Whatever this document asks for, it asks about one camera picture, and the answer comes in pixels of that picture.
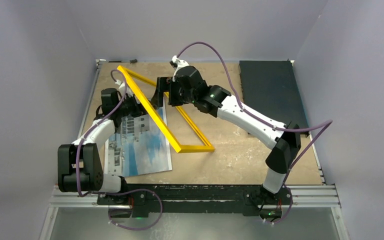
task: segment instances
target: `black panel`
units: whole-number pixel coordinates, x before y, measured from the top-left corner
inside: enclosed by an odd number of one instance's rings
[[[241,213],[259,216],[255,205],[262,203],[261,185],[204,185],[204,184],[135,184],[126,185],[128,190],[148,189],[163,201],[164,213]],[[280,198],[287,205],[288,190],[281,188],[276,199],[265,198],[266,205],[276,205]],[[134,199],[134,218],[146,218],[148,213],[158,213],[160,203],[152,193],[138,191],[129,195]],[[127,204],[127,196],[99,196],[98,205]]]
[[[308,128],[290,61],[239,61],[243,102],[267,117]]]

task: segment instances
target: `yellow picture frame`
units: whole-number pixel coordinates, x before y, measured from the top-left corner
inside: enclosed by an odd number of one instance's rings
[[[202,141],[203,145],[183,145],[181,144],[177,138],[174,136],[174,134],[170,131],[170,129],[167,127],[166,123],[163,121],[163,119],[160,117],[160,115],[155,111],[154,107],[151,105],[150,101],[147,99],[147,97],[144,95],[144,93],[141,91],[141,89],[138,87],[136,82],[132,79],[138,79],[144,83],[147,83],[152,86],[157,86],[157,83],[150,80],[149,78],[146,78],[128,68],[125,68],[123,66],[118,66],[117,69],[124,74],[126,77],[126,82],[129,88],[132,90],[132,92],[135,94],[137,99],[140,101],[142,106],[145,108],[145,110],[148,112],[149,116],[152,118],[152,120],[155,122],[155,124],[158,126],[158,128],[161,130],[162,134],[168,139],[168,142],[173,147],[173,149],[176,151],[176,153],[182,154],[182,153],[208,153],[208,152],[214,152],[215,148],[211,144],[211,142],[207,139],[207,137],[202,133],[202,131],[197,127],[197,125],[192,121],[192,119],[189,117],[189,115],[185,112],[185,110],[181,106],[176,106],[175,108],[178,110],[180,115],[184,118],[184,120],[189,124],[189,126],[192,128],[192,130],[196,133],[196,135],[199,137],[199,139]]]

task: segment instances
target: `floor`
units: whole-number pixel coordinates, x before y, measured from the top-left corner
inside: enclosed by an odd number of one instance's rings
[[[190,63],[195,66],[209,85],[220,85],[232,91],[220,63]],[[101,90],[115,88],[110,71],[118,65],[129,68],[151,80],[173,75],[168,62],[138,62],[103,64],[92,101],[86,117],[83,132],[92,124],[95,109],[101,104]],[[238,63],[227,63],[233,86],[242,98]],[[155,89],[151,85],[136,81],[145,95],[150,98]],[[234,124],[199,112],[193,105],[183,108],[214,145],[212,153],[176,153],[171,149],[171,171],[127,177],[128,183],[165,184],[262,184],[267,172],[265,159],[270,153],[258,139],[247,134]],[[180,116],[174,107],[166,107],[167,125],[182,144],[200,145],[200,139]],[[310,138],[301,137],[303,149]],[[99,156],[104,164],[104,148]],[[321,185],[322,181],[314,151],[311,148],[296,164],[286,182],[289,185]]]

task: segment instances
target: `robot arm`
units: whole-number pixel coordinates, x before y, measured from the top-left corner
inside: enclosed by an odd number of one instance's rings
[[[120,81],[119,90],[126,86]],[[58,148],[58,187],[61,192],[77,192],[76,179],[76,152],[80,148],[79,162],[83,163],[80,169],[80,186],[83,191],[118,193],[126,192],[127,183],[122,176],[103,173],[99,149],[105,142],[117,132],[124,116],[139,117],[146,114],[143,106],[137,102],[132,92],[127,89],[127,96],[121,106],[104,119],[119,103],[120,94],[115,88],[107,88],[101,91],[102,105],[96,110],[96,116],[92,126],[88,129],[87,136],[83,134],[71,144],[63,144]]]
[[[202,113],[231,122],[259,139],[271,150],[265,160],[268,171],[261,191],[269,197],[276,195],[284,184],[288,169],[301,148],[300,134],[269,128],[243,112],[235,96],[221,86],[207,85],[199,71],[186,61],[174,56],[170,64],[175,68],[174,75],[157,79],[157,87],[151,103],[155,107],[161,107],[163,93],[169,92],[169,105],[193,104]],[[275,121],[243,103],[241,105],[253,115],[275,127],[299,128],[296,124]]]

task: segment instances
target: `gray wall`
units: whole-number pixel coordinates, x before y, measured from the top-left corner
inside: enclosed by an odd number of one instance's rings
[[[384,239],[384,0],[329,0],[294,66],[352,239]]]
[[[95,61],[63,0],[0,0],[0,240],[37,239]]]
[[[167,61],[194,41],[226,60],[295,59],[327,0],[67,0],[91,52],[107,60]],[[213,61],[204,46],[189,60]]]

